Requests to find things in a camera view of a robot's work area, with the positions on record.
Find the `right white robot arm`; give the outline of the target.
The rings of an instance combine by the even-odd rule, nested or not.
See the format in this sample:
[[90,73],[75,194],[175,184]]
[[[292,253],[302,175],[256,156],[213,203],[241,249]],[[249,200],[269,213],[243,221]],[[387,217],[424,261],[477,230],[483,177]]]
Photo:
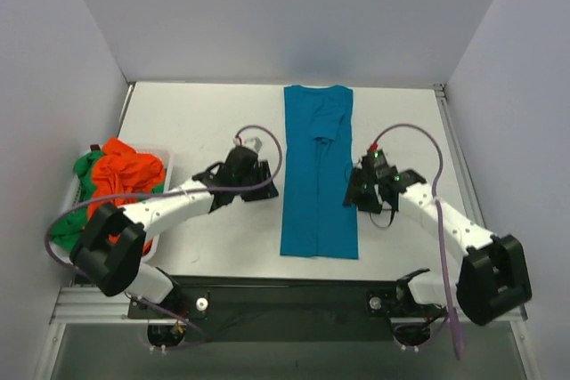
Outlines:
[[485,326],[531,300],[533,291],[522,244],[477,225],[435,196],[431,184],[413,169],[400,171],[372,144],[350,173],[343,205],[368,214],[388,206],[417,223],[460,263],[455,285],[437,291],[426,273],[395,293],[395,308],[414,316],[426,305],[456,302],[469,320]]

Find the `teal blue t shirt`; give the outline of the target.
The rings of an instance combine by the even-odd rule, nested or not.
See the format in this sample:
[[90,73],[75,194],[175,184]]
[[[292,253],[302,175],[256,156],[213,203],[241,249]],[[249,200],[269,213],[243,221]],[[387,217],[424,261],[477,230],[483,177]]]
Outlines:
[[283,96],[281,254],[356,260],[357,213],[343,205],[352,168],[353,90],[291,85]]

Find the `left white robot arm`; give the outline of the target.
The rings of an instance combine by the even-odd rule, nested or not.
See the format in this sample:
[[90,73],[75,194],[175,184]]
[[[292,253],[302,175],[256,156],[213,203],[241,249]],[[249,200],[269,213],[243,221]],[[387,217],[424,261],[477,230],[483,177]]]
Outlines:
[[179,286],[143,261],[145,244],[182,222],[231,204],[236,197],[253,202],[278,195],[269,163],[255,150],[236,146],[224,162],[169,192],[121,207],[110,202],[100,205],[69,259],[106,296],[130,294],[148,301],[158,318],[170,319],[180,308]]

